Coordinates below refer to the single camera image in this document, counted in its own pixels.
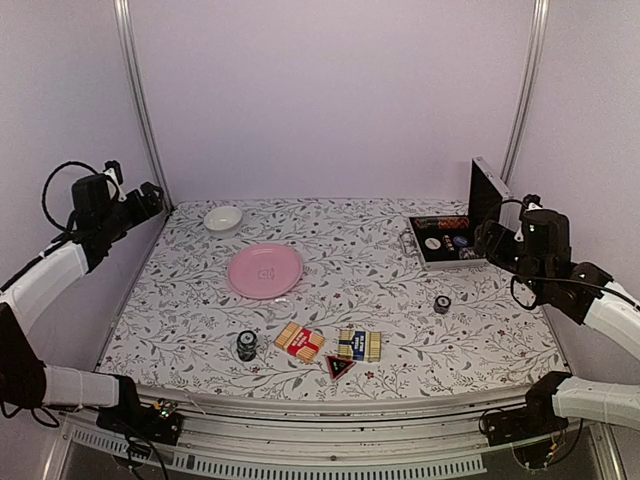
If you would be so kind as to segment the aluminium poker case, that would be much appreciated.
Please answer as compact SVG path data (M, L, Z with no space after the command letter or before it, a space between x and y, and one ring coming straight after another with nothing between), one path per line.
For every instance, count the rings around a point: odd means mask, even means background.
M399 234L402 253L423 268L444 270L482 265L475 232L487 218L501 221L502 207L513 198L510 190L482 157L471 160L468 208L463 214L411 216Z

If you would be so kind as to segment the clear plastic wrap piece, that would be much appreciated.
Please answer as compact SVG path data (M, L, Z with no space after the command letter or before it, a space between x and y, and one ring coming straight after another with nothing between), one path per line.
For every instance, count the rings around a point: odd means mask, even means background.
M289 320L295 312L295 304L293 301L286 297L275 298L267 305L265 322L271 325Z

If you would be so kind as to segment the black triangular dealer badge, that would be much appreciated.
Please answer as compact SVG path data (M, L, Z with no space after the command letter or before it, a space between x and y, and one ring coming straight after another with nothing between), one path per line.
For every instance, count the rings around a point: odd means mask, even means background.
M333 383L340 380L357 364L354 360L342 359L331 355L326 357L326 363L330 379Z

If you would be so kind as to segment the red card deck box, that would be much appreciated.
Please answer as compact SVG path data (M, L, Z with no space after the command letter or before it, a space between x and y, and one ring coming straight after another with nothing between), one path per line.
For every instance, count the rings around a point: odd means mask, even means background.
M303 363L310 364L324 347L325 338L297 323L289 322L276 337L274 344Z

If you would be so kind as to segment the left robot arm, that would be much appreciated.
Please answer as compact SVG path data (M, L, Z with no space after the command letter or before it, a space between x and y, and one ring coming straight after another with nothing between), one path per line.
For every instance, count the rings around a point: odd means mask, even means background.
M1 403L29 411L93 407L126 433L138 434L148 426L149 415L131 378L47 365L27 335L62 293L108 257L116 242L162 212L164 192L150 182L125 192L116 160L101 171L75 160L55 170L70 167L87 174L71 186L68 220L59 223L47 214L58 236L1 287Z

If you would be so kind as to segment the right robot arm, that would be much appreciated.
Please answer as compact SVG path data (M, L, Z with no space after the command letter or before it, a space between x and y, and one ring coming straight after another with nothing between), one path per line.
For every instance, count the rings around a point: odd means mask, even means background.
M501 203L493 205L476 229L475 249L491 264L511 274L534 296L534 307L548 305L580 326L639 355L639 302L613 276L591 262L572 260L566 215L541 206L536 195L519 201L520 226L499 221ZM639 388L582 379L553 371L529 388L517 427L527 436L550 430L568 417L637 429Z

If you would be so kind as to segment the white bowl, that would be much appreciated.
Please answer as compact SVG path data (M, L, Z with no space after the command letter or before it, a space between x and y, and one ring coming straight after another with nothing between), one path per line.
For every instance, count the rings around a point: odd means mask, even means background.
M243 219L243 211L233 205L211 209L203 219L204 227L214 233L228 232L238 227Z

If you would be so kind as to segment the pink plate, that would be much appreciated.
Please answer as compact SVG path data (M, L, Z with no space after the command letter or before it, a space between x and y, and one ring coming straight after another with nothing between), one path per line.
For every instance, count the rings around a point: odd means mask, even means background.
M295 287L303 273L303 260L292 248L258 244L237 253L227 267L229 287L242 297L275 299Z

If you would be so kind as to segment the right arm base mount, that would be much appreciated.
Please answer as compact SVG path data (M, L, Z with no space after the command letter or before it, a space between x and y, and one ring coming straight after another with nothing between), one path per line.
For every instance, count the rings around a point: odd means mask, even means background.
M531 471L546 469L559 459L568 427L566 418L544 418L527 407L489 409L478 420L478 430L490 446L510 445L515 461Z

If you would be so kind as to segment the left aluminium frame post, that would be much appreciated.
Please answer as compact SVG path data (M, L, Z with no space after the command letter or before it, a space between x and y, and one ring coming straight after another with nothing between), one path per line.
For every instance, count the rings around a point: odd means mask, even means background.
M157 141L155 138L152 119L144 91L142 72L138 60L133 19L130 2L127 0L113 1L116 28L123 55L125 71L131 97L135 109L137 122L142 136L143 147L149 167L156 184L164 191L164 208L171 213L174 202L168 186L168 181L161 162Z

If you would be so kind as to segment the aluminium frame post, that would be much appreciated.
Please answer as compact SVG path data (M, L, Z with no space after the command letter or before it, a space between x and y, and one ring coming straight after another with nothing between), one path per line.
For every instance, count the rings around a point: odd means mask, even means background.
M164 191L164 208L171 213L174 202L168 186L168 181L161 162L157 141L155 138L152 119L144 91L142 72L138 60L133 19L130 2L127 0L113 1L116 28L123 55L125 71L131 97L135 109L137 122L142 136L143 147L149 167L156 184Z
M500 177L510 185L524 138L528 114L533 100L536 80L541 64L549 18L550 1L535 0L530 25L530 34L524 61L521 87L516 104Z

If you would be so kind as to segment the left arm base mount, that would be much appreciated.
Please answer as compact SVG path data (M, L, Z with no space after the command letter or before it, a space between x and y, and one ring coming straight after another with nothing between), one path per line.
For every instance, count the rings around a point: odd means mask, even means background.
M104 430L152 443L176 446L184 416L167 404L143 406L138 400L115 407L99 407L96 425Z

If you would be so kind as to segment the right aluminium frame post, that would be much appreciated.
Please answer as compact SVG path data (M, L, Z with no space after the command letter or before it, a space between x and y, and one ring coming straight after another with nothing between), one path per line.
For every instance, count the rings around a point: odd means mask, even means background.
M500 177L510 185L524 138L528 114L533 100L536 80L541 64L549 18L550 1L535 0L530 25L530 34L524 61L521 87L516 104Z

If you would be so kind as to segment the front aluminium rail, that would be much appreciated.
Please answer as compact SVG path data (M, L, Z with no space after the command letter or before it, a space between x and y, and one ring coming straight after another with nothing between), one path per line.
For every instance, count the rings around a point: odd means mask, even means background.
M573 421L547 467L551 435L491 445L478 424L518 407L522 388L378 401L266 400L143 387L183 418L175 445L127 453L93 413L69 416L50 479L622 479L609 427Z

